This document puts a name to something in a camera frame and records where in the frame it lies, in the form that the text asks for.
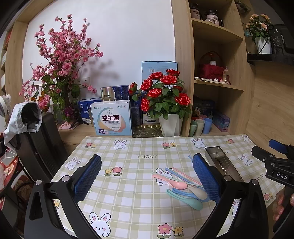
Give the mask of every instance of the power socket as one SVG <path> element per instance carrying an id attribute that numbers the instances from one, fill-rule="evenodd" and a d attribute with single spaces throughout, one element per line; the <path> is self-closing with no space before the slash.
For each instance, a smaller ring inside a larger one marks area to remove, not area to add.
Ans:
<path id="1" fill-rule="evenodd" d="M 90 85 L 91 84 L 91 82 L 90 82 L 90 77 L 87 77 L 87 78 L 83 78 L 83 79 L 78 79 L 77 81 L 77 84 L 84 84 L 84 83 L 87 83 L 88 85 Z"/>

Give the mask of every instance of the black shelf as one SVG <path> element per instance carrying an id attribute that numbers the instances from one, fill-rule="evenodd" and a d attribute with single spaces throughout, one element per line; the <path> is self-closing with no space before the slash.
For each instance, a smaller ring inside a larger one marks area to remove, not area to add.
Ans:
<path id="1" fill-rule="evenodd" d="M 294 66 L 294 57 L 276 54 L 247 54 L 247 62 L 255 65 L 257 61 L 278 62 Z"/>

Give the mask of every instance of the black lid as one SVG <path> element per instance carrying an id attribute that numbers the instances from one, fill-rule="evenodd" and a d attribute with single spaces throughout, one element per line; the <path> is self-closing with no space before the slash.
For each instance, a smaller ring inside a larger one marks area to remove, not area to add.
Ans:
<path id="1" fill-rule="evenodd" d="M 198 10 L 198 4 L 197 3 L 190 3 L 190 8 Z"/>
<path id="2" fill-rule="evenodd" d="M 218 11 L 217 10 L 208 10 L 204 15 L 207 16 L 207 15 L 210 15 L 210 14 L 213 14 L 213 15 L 218 15 Z"/>

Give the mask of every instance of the pink chopstick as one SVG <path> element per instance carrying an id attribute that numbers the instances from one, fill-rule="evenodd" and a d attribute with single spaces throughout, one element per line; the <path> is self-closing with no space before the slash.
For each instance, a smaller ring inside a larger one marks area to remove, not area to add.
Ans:
<path id="1" fill-rule="evenodd" d="M 176 168 L 174 168 L 174 167 L 171 167 L 171 168 L 172 168 L 173 170 L 175 170 L 175 171 L 181 173 L 183 176 L 185 176 L 186 178 L 190 179 L 191 181 L 193 181 L 193 182 L 195 182 L 195 183 L 198 183 L 199 185 L 202 186 L 202 183 L 200 183 L 200 182 L 198 182 L 197 180 L 195 180 L 195 179 L 189 177 L 188 175 L 184 174 L 184 173 L 181 172 L 180 170 L 178 170 L 178 169 L 176 169 Z"/>

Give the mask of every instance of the blue cup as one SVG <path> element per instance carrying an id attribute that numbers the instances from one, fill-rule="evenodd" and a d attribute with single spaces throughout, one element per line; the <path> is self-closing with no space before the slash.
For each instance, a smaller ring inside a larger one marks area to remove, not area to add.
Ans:
<path id="1" fill-rule="evenodd" d="M 205 118 L 203 120 L 204 120 L 204 128 L 203 128 L 202 133 L 207 135 L 209 133 L 211 125 L 212 125 L 212 119 Z"/>

